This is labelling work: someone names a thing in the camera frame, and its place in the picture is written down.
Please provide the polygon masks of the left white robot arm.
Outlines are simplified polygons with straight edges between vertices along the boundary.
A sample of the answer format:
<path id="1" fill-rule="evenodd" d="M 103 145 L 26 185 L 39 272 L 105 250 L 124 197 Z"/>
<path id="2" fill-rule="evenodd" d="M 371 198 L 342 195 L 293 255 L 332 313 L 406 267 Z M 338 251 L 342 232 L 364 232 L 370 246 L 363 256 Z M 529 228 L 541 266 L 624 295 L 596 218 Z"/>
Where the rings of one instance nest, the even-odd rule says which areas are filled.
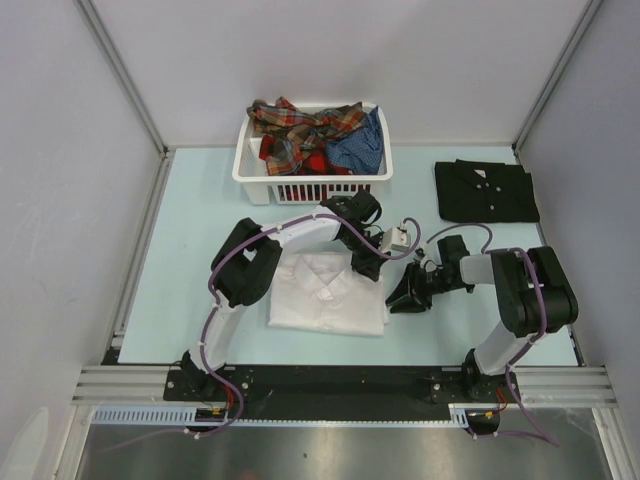
<path id="1" fill-rule="evenodd" d="M 379 280 L 387 261 L 380 251 L 383 235 L 373 235 L 367 228 L 381 214 L 378 200 L 360 190 L 352 197 L 324 200 L 310 212 L 280 223 L 261 225 L 250 218 L 240 220 L 211 263 L 211 313 L 197 344 L 179 361 L 187 393 L 207 400 L 219 392 L 221 376 L 216 370 L 225 364 L 244 309 L 267 293 L 283 255 L 338 241 L 351 253 L 354 273 Z"/>

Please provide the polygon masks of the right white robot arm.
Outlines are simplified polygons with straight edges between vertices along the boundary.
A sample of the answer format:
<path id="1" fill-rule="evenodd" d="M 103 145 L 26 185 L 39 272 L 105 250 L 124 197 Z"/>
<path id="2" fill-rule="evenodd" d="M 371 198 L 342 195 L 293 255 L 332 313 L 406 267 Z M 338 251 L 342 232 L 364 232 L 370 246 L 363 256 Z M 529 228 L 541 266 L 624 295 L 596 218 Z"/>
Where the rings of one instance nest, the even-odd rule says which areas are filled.
<path id="1" fill-rule="evenodd" d="M 458 371 L 441 372 L 428 381 L 435 402 L 444 400 L 437 385 L 450 388 L 455 401 L 496 401 L 499 391 L 515 385 L 511 369 L 537 341 L 577 320 L 577 298 L 549 246 L 472 255 L 460 235 L 447 236 L 437 246 L 440 262 L 429 267 L 427 256 L 418 254 L 386 306 L 392 314 L 421 313 L 432 308 L 436 295 L 493 286 L 499 313 L 495 328 L 468 352 Z"/>

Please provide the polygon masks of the white long sleeve shirt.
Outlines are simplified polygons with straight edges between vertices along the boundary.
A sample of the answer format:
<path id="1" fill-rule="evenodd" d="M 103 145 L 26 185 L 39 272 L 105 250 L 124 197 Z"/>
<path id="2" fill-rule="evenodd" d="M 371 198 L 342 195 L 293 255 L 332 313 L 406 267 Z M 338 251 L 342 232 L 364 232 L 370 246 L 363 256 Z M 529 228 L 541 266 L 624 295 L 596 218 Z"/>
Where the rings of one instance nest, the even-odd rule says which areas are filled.
<path id="1" fill-rule="evenodd" d="M 282 258 L 271 285 L 268 325 L 326 334 L 381 337 L 389 323 L 383 282 L 353 271 L 351 256 Z"/>

